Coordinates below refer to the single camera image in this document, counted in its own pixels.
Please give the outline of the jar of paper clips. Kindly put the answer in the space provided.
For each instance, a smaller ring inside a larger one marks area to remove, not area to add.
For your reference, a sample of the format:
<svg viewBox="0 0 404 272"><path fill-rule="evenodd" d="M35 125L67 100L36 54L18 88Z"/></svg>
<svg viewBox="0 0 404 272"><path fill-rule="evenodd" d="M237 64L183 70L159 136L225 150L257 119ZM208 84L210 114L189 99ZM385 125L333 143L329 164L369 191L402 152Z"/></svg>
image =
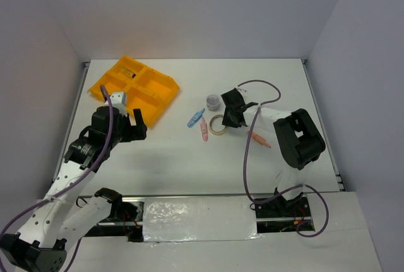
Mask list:
<svg viewBox="0 0 404 272"><path fill-rule="evenodd" d="M217 111L220 108L220 98L218 95L208 95L206 97L206 107L209 111Z"/></svg>

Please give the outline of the clear tape roll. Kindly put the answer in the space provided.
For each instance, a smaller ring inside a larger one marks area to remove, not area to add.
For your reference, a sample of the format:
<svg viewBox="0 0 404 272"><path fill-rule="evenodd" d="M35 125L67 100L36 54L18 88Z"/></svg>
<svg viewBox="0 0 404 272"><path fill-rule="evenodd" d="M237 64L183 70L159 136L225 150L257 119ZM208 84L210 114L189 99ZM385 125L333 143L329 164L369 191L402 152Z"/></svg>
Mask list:
<svg viewBox="0 0 404 272"><path fill-rule="evenodd" d="M214 115L214 116L210 119L209 125L208 125L209 131L210 131L213 135L215 135L215 136L221 136L221 135L225 134L225 132L227 131L227 126L225 126L225 125L222 125L222 129L221 129L220 131L216 131L216 130L213 129L213 123L214 123L216 120L219 120L219 119L223 119L223 114Z"/></svg>

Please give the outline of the pink highlighter pen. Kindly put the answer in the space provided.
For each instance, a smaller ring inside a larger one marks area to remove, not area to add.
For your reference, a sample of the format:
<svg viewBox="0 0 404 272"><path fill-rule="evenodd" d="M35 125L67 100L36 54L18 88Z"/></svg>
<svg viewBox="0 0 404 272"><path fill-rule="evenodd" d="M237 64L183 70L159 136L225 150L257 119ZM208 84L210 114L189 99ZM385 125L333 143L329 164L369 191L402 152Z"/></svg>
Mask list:
<svg viewBox="0 0 404 272"><path fill-rule="evenodd" d="M208 126L203 117L201 118L200 129L201 129L202 140L208 141Z"/></svg>

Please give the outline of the blue highlighter pen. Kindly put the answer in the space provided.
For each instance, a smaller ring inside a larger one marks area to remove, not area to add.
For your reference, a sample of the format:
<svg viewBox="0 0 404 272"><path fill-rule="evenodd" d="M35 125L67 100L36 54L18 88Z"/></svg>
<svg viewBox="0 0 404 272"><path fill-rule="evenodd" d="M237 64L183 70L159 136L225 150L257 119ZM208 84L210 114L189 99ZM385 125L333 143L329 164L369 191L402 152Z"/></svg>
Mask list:
<svg viewBox="0 0 404 272"><path fill-rule="evenodd" d="M193 127L203 116L205 112L205 108L201 109L200 111L197 111L192 118L188 121L187 127L191 128Z"/></svg>

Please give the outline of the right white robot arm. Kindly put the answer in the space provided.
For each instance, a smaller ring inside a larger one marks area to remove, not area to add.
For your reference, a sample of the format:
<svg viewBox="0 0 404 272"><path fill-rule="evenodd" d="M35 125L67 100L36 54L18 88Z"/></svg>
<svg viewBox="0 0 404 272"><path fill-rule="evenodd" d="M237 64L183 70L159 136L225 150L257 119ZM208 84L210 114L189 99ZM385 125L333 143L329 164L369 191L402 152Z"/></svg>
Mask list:
<svg viewBox="0 0 404 272"><path fill-rule="evenodd" d="M256 102L246 103L242 93L234 88L221 95L225 111L222 124L226 127L258 127L273 133L283 158L281 179L271 202L275 211L289 216L302 196L309 166L326 149L325 141L312 117L305 109L282 111Z"/></svg>

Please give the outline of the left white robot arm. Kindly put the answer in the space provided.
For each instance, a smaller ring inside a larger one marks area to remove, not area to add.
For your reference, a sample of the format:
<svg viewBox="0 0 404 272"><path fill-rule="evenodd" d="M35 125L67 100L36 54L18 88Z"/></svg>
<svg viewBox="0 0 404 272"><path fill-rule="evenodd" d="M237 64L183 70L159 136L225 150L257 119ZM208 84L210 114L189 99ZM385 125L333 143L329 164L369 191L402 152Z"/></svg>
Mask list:
<svg viewBox="0 0 404 272"><path fill-rule="evenodd" d="M68 147L56 180L40 205L29 209L27 222L14 234L1 233L1 251L25 271L60 271L72 246L98 222L135 221L140 205L123 200L115 190L102 187L73 216L69 216L83 188L119 143L144 140L147 126L140 109L135 124L117 108L99 107L92 122Z"/></svg>

